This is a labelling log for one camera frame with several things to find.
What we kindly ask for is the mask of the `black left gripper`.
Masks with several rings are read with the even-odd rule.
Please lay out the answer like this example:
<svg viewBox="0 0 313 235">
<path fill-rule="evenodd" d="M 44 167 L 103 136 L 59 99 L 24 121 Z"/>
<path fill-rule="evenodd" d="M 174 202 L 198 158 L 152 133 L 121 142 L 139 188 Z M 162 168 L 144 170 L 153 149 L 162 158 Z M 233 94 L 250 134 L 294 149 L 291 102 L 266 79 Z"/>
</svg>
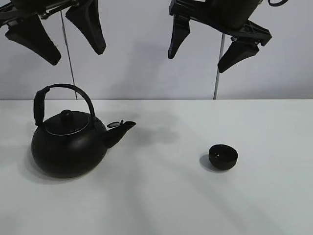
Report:
<svg viewBox="0 0 313 235">
<path fill-rule="evenodd" d="M 61 54 L 39 17 L 45 20 L 68 7 L 66 18 L 80 30 L 98 55 L 103 54 L 106 43 L 97 0 L 11 0 L 0 7 L 0 26 L 8 25 L 5 34 L 8 40 L 30 49 L 55 66 Z"/>
</svg>

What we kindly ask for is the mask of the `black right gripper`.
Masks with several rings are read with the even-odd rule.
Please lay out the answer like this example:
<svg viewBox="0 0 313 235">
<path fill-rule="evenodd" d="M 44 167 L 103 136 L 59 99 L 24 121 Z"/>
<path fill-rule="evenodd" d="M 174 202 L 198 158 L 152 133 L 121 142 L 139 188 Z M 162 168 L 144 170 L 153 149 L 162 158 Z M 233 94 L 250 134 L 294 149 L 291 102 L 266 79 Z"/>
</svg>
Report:
<svg viewBox="0 0 313 235">
<path fill-rule="evenodd" d="M 260 5 L 260 0 L 173 0 L 169 14 L 173 16 L 173 28 L 168 58 L 173 59 L 183 41 L 190 34 L 190 20 L 208 25 L 219 32 L 237 38 L 252 38 L 265 46 L 271 39 L 268 29 L 248 18 Z M 259 52 L 257 45 L 232 42 L 218 62 L 223 73 L 244 59 Z"/>
</svg>

